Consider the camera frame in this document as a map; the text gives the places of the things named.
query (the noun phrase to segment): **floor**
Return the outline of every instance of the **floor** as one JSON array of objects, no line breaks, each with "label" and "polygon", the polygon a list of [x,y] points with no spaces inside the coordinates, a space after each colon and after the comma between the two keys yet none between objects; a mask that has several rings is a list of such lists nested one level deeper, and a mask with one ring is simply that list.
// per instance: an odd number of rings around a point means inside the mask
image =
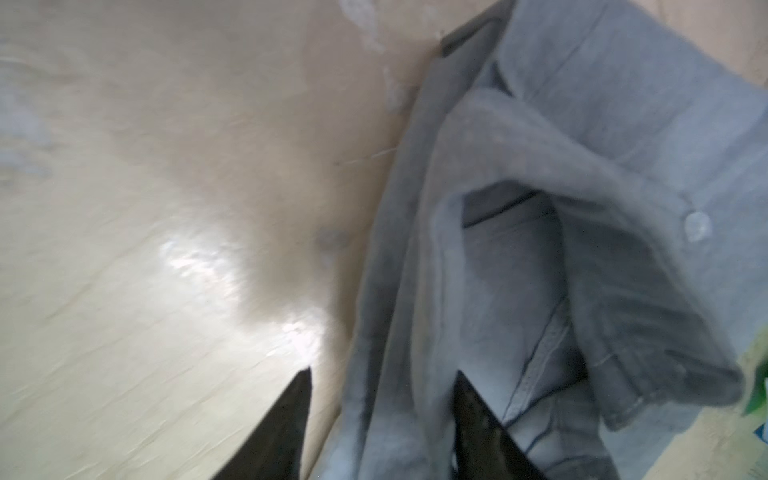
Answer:
[{"label": "floor", "polygon": [[[425,63],[490,3],[2,0],[0,478],[209,478],[308,364],[311,464]],[[765,0],[641,3],[768,79]]]}]

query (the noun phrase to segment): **black pointed object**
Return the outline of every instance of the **black pointed object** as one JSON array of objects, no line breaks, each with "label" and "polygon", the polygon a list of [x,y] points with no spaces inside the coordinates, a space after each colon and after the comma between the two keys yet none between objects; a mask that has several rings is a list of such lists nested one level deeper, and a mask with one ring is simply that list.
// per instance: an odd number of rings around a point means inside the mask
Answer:
[{"label": "black pointed object", "polygon": [[462,372],[453,389],[453,415],[458,480],[547,480]]},{"label": "black pointed object", "polygon": [[299,480],[312,372],[298,372],[243,446],[211,480]]}]

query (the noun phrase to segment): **clothing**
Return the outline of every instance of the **clothing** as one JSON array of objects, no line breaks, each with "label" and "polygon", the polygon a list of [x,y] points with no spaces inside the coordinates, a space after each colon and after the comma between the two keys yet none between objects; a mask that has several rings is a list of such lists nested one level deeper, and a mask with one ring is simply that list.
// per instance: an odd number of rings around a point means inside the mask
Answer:
[{"label": "clothing", "polygon": [[647,436],[633,421],[743,393],[735,352],[768,311],[768,94],[623,0],[499,2],[443,51],[312,478],[448,478],[457,369],[548,478],[618,478],[601,423]]}]

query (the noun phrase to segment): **white button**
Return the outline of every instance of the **white button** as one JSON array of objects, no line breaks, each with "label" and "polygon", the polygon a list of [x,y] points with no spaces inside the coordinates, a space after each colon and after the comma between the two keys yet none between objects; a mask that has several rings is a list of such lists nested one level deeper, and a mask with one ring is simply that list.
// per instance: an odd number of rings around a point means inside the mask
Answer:
[{"label": "white button", "polygon": [[712,235],[712,220],[704,212],[693,212],[685,217],[684,229],[689,242],[700,242]]}]

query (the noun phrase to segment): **beige surface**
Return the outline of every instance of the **beige surface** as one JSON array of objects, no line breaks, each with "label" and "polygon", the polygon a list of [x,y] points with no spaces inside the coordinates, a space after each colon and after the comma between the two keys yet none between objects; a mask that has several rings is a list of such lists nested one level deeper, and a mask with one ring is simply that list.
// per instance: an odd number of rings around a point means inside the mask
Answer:
[{"label": "beige surface", "polygon": [[[488,3],[0,2],[0,478],[207,478],[307,364],[311,462],[390,149]],[[768,2],[643,3],[768,78]]]}]

